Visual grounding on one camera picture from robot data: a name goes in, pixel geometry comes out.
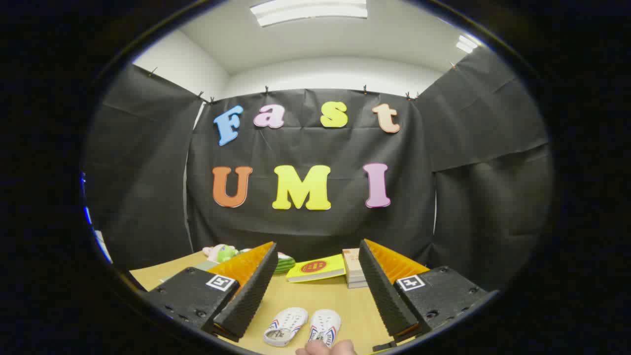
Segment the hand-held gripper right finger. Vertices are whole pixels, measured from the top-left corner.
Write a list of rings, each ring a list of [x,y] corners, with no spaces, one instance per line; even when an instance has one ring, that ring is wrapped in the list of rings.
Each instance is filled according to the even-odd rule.
[[[374,352],[448,328],[489,300],[489,293],[448,266],[427,268],[370,240],[359,261],[377,311],[392,341]]]

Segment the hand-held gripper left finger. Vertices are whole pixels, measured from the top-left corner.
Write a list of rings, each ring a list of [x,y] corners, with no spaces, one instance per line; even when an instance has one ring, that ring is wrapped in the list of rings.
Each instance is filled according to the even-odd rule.
[[[278,264],[271,241],[207,271],[186,267],[144,294],[183,325],[238,342],[245,334]]]

